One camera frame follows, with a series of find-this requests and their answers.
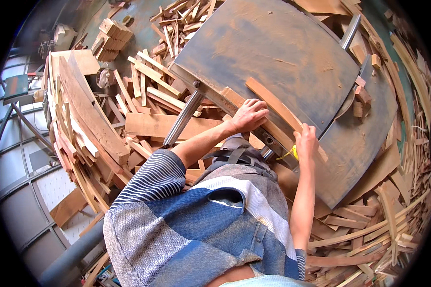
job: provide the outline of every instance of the metal leg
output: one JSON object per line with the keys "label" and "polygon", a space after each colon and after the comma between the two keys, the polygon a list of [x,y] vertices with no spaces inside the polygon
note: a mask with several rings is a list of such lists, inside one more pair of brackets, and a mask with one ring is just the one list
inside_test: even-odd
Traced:
{"label": "metal leg", "polygon": [[21,110],[16,106],[15,103],[11,104],[12,108],[16,111],[17,115],[19,116],[19,118],[21,118],[21,120],[23,120],[23,122],[26,124],[26,126],[34,133],[34,135],[36,135],[36,137],[38,137],[38,139],[43,142],[45,144],[45,146],[47,146],[50,151],[53,151],[54,148],[51,145],[51,143],[44,137],[42,136],[39,131],[37,131],[37,129],[35,129],[35,127],[29,122],[29,120],[24,117],[23,113],[21,112]]}
{"label": "metal leg", "polygon": [[200,92],[198,92],[197,89],[195,90],[195,92],[193,92],[189,101],[185,105],[184,109],[180,112],[176,122],[174,123],[168,135],[164,139],[163,145],[165,147],[170,147],[177,141],[179,135],[182,133],[188,121],[193,116],[193,113],[196,112],[196,109],[201,104],[203,98],[204,96]]}
{"label": "metal leg", "polygon": [[356,34],[357,27],[359,26],[359,23],[361,22],[361,15],[354,15],[351,19],[350,25],[348,26],[348,29],[346,30],[345,34],[340,40],[340,46],[346,50],[350,46],[351,41],[353,40],[354,35]]}

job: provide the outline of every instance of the blue shirt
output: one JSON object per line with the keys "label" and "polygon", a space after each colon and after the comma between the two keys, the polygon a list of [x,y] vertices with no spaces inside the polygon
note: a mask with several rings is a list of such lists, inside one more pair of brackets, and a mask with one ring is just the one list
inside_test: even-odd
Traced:
{"label": "blue shirt", "polygon": [[303,280],[288,209],[274,182],[226,164],[186,192],[185,167],[160,149],[122,190],[104,219],[107,250],[122,286],[204,286],[234,266]]}

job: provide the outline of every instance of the floor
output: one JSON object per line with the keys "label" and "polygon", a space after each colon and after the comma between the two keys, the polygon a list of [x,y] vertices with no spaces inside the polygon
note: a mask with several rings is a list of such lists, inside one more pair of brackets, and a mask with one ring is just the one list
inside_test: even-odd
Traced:
{"label": "floor", "polygon": [[[149,19],[158,13],[159,6],[166,7],[172,2],[173,0],[132,0],[129,2],[130,5],[127,8],[118,11],[112,17],[112,20],[121,22],[126,15],[132,16],[134,21],[129,26],[129,29],[134,33],[134,36],[126,48],[117,56],[115,62],[106,64],[110,68],[117,68],[122,76],[131,77],[130,66],[127,64],[128,56],[134,56],[137,51],[142,51],[145,48],[150,51],[159,44],[159,36],[150,27],[151,23]],[[86,21],[80,21],[80,26],[76,27],[76,31],[79,31],[77,38],[80,38],[87,32],[88,35],[83,44],[87,45],[88,49],[91,49],[99,33],[99,26],[107,18],[110,10],[110,4],[106,0],[96,0],[88,9],[85,9],[81,13],[80,17]]]}

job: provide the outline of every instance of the dusty metal surface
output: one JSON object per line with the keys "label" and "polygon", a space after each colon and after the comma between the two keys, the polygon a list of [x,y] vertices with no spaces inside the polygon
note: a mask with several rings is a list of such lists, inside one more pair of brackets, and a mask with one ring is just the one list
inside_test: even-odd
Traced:
{"label": "dusty metal surface", "polygon": [[[227,0],[198,30],[175,63],[214,90],[244,98],[254,77],[304,123],[325,130],[356,79],[358,66],[310,18],[281,0]],[[293,137],[272,112],[272,120]]]}
{"label": "dusty metal surface", "polygon": [[334,208],[359,181],[377,155],[396,115],[397,103],[380,70],[370,64],[361,77],[372,98],[370,114],[361,123],[352,108],[336,119],[319,143],[329,159],[316,164],[316,194]]}

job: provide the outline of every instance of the man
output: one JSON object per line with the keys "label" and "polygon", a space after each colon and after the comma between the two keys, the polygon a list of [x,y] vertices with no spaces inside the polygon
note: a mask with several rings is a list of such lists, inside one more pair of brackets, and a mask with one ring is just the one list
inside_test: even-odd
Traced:
{"label": "man", "polygon": [[[265,123],[267,115],[264,101],[248,99],[233,119],[171,151],[157,150],[133,176],[104,219],[107,250],[123,287],[294,286],[304,280],[315,127],[304,123],[302,134],[295,133],[300,179],[288,218],[277,175],[238,135]],[[182,192],[186,169],[226,138],[213,164]]]}

